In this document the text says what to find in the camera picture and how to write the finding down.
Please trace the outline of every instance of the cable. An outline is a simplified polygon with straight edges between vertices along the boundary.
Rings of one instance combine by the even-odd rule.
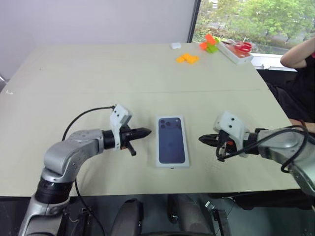
[[[309,143],[315,145],[315,138],[311,134],[309,135]]]
[[[79,220],[78,220],[77,223],[73,226],[73,229],[72,229],[72,232],[71,232],[70,236],[73,236],[74,231],[75,231],[75,229],[77,228],[78,224],[79,224]]]
[[[75,223],[75,222],[78,222],[78,221],[79,221],[79,219],[72,220],[71,217],[70,217],[70,215],[69,215],[69,220],[70,220],[72,223]]]
[[[229,212],[228,212],[228,214],[227,214],[227,216],[226,216],[226,217],[228,217],[228,216],[229,216],[229,214],[231,213],[231,211],[233,210],[233,208],[234,208],[234,206],[232,206],[231,210],[229,210]]]
[[[300,134],[303,134],[303,135],[304,135],[304,139],[303,139],[303,142],[302,142],[300,148],[295,152],[295,154],[294,154],[293,156],[291,156],[288,160],[286,160],[286,161],[282,164],[282,166],[281,166],[281,171],[282,171],[282,172],[284,172],[284,173],[289,173],[289,171],[288,171],[288,170],[285,170],[285,168],[286,168],[295,158],[297,158],[297,157],[299,156],[299,154],[303,151],[304,147],[306,146],[308,140],[311,140],[311,141],[310,141],[311,143],[314,142],[314,140],[309,138],[310,136],[309,136],[309,133],[308,133],[308,131],[307,131],[307,128],[304,127],[304,126],[301,126],[301,125],[291,125],[291,126],[288,126],[288,127],[286,127],[286,128],[287,128],[287,129],[279,130],[279,131],[277,131],[277,132],[275,132],[275,133],[273,133],[273,134],[271,134],[271,135],[268,135],[267,137],[262,138],[261,140],[255,142],[255,143],[252,143],[252,144],[248,145],[248,146],[245,147],[245,148],[242,148],[242,149],[240,149],[240,150],[238,150],[238,151],[236,151],[236,152],[234,152],[234,153],[232,153],[232,154],[230,154],[230,155],[226,155],[226,156],[224,156],[224,157],[222,157],[222,156],[219,154],[219,151],[220,151],[220,148],[221,148],[221,147],[218,146],[217,149],[216,149],[216,156],[217,156],[217,158],[218,158],[219,160],[225,160],[225,159],[231,158],[231,157],[233,157],[233,156],[239,155],[239,154],[241,154],[241,153],[243,153],[243,152],[246,152],[246,151],[248,151],[248,150],[250,150],[250,149],[252,149],[252,148],[255,148],[255,147],[257,147],[258,145],[262,144],[263,142],[265,142],[265,141],[267,141],[267,140],[269,140],[269,139],[271,139],[271,138],[273,138],[273,137],[275,137],[275,136],[278,136],[278,135],[280,135],[280,134],[282,134],[282,133],[287,133],[287,132],[300,133]],[[302,128],[302,129],[303,129],[303,132],[301,132],[300,130],[297,130],[297,129],[293,129],[293,128]]]
[[[82,112],[80,115],[78,115],[76,118],[73,119],[73,121],[71,121],[71,123],[68,125],[68,127],[65,129],[64,133],[63,133],[63,138],[62,138],[62,141],[65,140],[65,137],[67,136],[67,133],[69,131],[69,129],[71,128],[71,126],[81,117],[83,116],[84,114],[86,113],[89,113],[89,112],[92,112],[92,111],[97,111],[97,110],[105,110],[105,109],[115,109],[115,106],[111,106],[111,107],[98,107],[98,108],[93,108],[93,109],[90,109],[90,110],[87,110],[85,112]],[[93,218],[96,220],[96,222],[98,223],[99,227],[101,228],[102,230],[102,233],[104,236],[106,236],[105,234],[105,230],[101,224],[101,222],[99,221],[99,219],[94,215],[94,213],[89,209],[88,205],[85,203],[85,201],[83,200],[80,192],[79,192],[79,188],[78,188],[78,183],[77,183],[77,179],[74,180],[74,185],[75,185],[75,190],[77,192],[77,195],[82,203],[82,205],[86,208],[86,210],[89,212],[89,214],[91,214],[91,216],[93,216]]]
[[[83,116],[86,113],[92,112],[92,111],[97,111],[97,110],[105,110],[105,109],[114,109],[115,106],[111,106],[111,107],[97,107],[97,108],[93,108],[90,110],[87,110],[85,112],[82,112],[80,115],[78,115],[76,118],[73,119],[73,121],[71,121],[71,123],[68,125],[67,129],[65,129],[64,133],[63,133],[63,140],[65,140],[65,137],[70,129],[70,127],[78,120],[78,118],[80,118],[81,116]]]

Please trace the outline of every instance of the toy block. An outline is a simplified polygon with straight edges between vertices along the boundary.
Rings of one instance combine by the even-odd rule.
[[[196,61],[199,61],[198,56],[191,56],[189,59],[186,60],[189,64],[194,64]]]
[[[208,43],[210,43],[211,45],[215,45],[217,42],[216,40],[210,35],[210,34],[207,34],[205,36],[205,39],[207,40]]]
[[[184,59],[183,57],[178,57],[178,58],[176,58],[176,61],[177,61],[178,63],[182,63],[182,62],[185,61],[185,59]]]
[[[215,53],[218,50],[218,48],[215,45],[210,45],[207,47],[206,51],[208,53]]]
[[[185,54],[182,55],[182,57],[183,57],[185,60],[187,60],[187,59],[189,59],[189,58],[191,57],[191,55],[189,55],[188,53],[185,53]]]
[[[202,50],[206,50],[208,47],[207,42],[200,43],[199,46]]]

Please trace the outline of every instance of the phone image on box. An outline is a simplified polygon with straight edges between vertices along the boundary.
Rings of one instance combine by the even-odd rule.
[[[188,167],[183,117],[158,117],[157,130],[157,166]]]

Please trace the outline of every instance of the white table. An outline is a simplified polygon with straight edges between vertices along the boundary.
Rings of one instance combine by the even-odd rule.
[[[183,53],[200,56],[177,63]],[[242,192],[298,188],[280,165],[260,156],[221,163],[198,138],[213,133],[224,110],[251,130],[289,125],[262,78],[248,63],[234,65],[220,52],[197,44],[71,45],[35,50],[0,94],[0,196],[30,196],[37,187],[45,151],[62,138],[82,111],[116,103],[133,112],[131,128],[152,134],[133,141],[137,151],[107,150],[88,160],[78,175],[83,195]],[[110,111],[78,120],[79,129],[109,128]],[[155,167],[155,116],[183,115],[188,169]]]

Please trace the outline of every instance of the window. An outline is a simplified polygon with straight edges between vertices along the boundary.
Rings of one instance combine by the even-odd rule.
[[[253,53],[283,55],[315,36],[315,0],[201,0],[192,37],[248,41]]]

